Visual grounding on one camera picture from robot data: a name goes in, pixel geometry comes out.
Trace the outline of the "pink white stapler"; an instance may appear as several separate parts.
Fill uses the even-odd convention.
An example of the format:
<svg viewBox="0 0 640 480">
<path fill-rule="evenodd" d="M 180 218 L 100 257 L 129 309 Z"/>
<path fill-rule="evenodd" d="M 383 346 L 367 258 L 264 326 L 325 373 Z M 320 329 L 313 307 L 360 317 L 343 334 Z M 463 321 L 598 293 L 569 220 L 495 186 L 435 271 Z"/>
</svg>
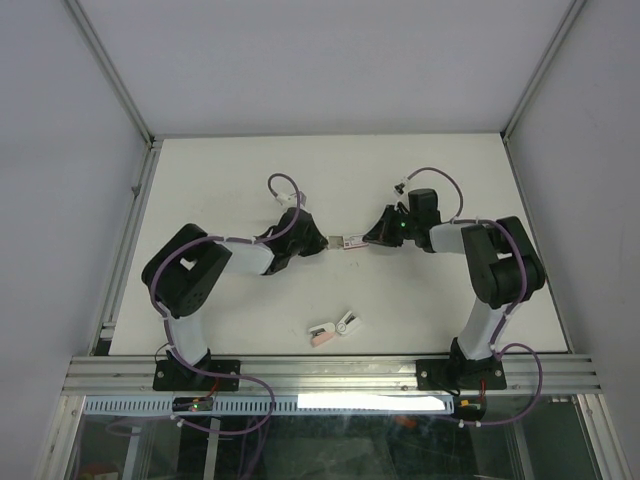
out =
<svg viewBox="0 0 640 480">
<path fill-rule="evenodd" d="M 326 322 L 310 327 L 308 329 L 308 335 L 310 337 L 310 345 L 316 348 L 336 336 L 335 324 Z"/>
</svg>

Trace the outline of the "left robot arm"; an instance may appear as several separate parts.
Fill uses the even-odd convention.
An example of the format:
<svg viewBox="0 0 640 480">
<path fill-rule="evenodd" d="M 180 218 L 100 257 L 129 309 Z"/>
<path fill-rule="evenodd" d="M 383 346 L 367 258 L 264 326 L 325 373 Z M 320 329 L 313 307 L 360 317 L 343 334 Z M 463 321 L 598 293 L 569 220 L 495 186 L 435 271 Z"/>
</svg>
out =
<svg viewBox="0 0 640 480">
<path fill-rule="evenodd" d="M 328 247 L 312 215 L 294 207 L 278 224 L 252 239 L 216 237 L 189 223 L 152 257 L 141 273 L 152 306 L 162 318 L 175 377 L 198 388 L 209 377 L 202 308 L 223 273 L 268 276 L 296 256 L 316 255 Z"/>
</svg>

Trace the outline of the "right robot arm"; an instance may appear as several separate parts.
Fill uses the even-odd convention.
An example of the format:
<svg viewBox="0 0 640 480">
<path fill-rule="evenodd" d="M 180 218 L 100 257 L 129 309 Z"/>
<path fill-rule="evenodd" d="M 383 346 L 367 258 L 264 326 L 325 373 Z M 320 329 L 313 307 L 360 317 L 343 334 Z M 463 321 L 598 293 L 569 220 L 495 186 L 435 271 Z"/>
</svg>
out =
<svg viewBox="0 0 640 480">
<path fill-rule="evenodd" d="M 496 343 L 514 309 L 546 282 L 520 218 L 445 222 L 433 189 L 412 190 L 407 203 L 387 205 L 364 241 L 391 248 L 411 241 L 426 253 L 465 257 L 476 299 L 464 329 L 452 342 L 453 358 L 447 363 L 448 378 L 459 387 L 481 378 L 481 361 L 496 355 Z"/>
</svg>

